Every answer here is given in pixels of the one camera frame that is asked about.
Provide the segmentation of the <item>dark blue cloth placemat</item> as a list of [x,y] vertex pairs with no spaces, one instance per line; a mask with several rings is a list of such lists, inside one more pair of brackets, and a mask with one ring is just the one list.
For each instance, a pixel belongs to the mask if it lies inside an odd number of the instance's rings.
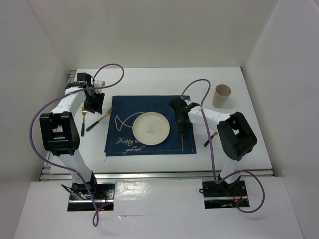
[[[176,96],[113,96],[113,111],[105,145],[106,156],[196,154],[194,133],[184,133],[184,150],[181,150],[181,135],[176,130],[175,115],[169,107]],[[167,139],[154,146],[137,141],[132,132],[135,119],[147,112],[156,112],[167,118],[170,132]]]

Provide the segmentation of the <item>gold knife green handle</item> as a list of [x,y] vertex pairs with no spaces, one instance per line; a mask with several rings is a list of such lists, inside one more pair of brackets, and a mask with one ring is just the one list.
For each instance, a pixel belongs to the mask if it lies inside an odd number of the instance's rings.
[[205,142],[204,147],[207,147],[207,146],[209,145],[209,142],[210,142],[215,136],[217,136],[217,135],[218,135],[218,132],[214,132],[214,133],[210,136],[210,138]]

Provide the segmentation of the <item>cream round plate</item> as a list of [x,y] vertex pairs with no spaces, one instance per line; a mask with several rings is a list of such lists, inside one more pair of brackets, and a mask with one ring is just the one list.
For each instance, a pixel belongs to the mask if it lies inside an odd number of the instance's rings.
[[158,145],[168,137],[170,124],[162,114],[147,112],[135,119],[132,132],[140,143],[149,146]]

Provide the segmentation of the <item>beige paper cup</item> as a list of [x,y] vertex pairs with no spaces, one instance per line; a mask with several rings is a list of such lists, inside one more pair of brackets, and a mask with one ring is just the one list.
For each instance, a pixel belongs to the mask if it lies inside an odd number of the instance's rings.
[[228,85],[220,84],[215,87],[212,104],[215,108],[221,108],[229,96],[231,95],[231,89]]

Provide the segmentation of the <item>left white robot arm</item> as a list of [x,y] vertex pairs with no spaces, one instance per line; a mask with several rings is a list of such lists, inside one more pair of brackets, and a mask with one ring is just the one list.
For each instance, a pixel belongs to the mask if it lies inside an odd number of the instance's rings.
[[79,132],[74,115],[78,109],[91,113],[102,114],[105,94],[101,89],[104,81],[95,81],[87,73],[78,73],[77,81],[69,83],[65,89],[65,96],[49,113],[41,114],[39,118],[44,148],[59,158],[63,168],[72,177],[74,193],[82,193],[86,198],[93,199],[99,193],[99,186],[94,173],[87,167],[79,152],[80,137],[84,135],[85,125]]

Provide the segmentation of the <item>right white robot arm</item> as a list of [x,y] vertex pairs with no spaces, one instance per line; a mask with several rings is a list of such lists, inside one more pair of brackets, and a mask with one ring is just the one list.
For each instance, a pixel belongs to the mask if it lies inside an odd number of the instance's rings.
[[198,103],[187,104],[180,97],[174,98],[169,107],[175,115],[178,132],[185,133],[193,124],[198,124],[218,133],[226,160],[217,177],[217,189],[222,195],[229,195],[240,180],[239,161],[257,144],[257,138],[244,115],[240,112],[220,113]]

